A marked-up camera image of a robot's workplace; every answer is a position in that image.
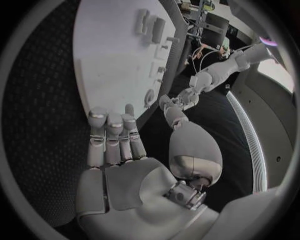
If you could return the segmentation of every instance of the window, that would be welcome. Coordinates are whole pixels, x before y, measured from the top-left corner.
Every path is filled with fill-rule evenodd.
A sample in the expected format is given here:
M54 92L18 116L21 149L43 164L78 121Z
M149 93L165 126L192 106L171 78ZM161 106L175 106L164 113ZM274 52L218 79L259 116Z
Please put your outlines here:
M291 75L283 66L276 63L274 59L262 61L258 66L258 71L279 83L290 93L293 92L294 81Z

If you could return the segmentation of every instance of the purple light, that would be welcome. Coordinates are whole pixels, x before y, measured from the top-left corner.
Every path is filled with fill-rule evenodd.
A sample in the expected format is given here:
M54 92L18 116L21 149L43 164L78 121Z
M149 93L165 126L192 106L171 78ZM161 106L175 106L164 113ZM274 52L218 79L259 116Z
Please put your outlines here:
M259 37L259 39L260 39L261 42L264 43L265 45L273 46L273 47L276 47L276 46L277 46L277 43L274 42L274 41L267 40L267 39L265 39L265 38L262 38L261 36Z

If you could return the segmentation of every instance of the led light strip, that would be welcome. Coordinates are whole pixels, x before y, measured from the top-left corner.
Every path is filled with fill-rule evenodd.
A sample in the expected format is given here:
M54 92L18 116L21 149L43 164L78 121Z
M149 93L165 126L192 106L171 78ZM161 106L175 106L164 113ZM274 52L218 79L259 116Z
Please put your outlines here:
M250 149L253 168L253 193L265 192L268 188L267 169L259 138L245 110L231 91L228 92L227 99L240 121Z

